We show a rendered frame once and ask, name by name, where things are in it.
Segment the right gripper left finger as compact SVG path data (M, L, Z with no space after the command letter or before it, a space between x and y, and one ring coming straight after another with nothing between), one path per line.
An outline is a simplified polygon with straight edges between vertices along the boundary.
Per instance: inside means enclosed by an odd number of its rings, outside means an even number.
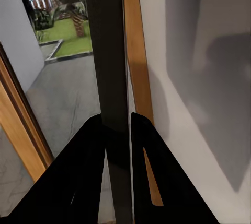
M2 224L97 224L105 152L102 117L97 114Z

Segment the poster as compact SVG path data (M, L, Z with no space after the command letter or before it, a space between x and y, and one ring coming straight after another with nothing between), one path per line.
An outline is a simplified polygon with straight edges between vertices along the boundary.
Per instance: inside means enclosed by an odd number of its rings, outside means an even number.
M125 0L86 0L116 224L133 224Z

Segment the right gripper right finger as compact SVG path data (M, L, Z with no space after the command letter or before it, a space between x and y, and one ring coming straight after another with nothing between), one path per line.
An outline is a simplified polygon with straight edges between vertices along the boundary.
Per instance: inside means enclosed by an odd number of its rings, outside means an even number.
M151 121L131 114L135 224L219 224ZM152 204L143 147L164 206Z

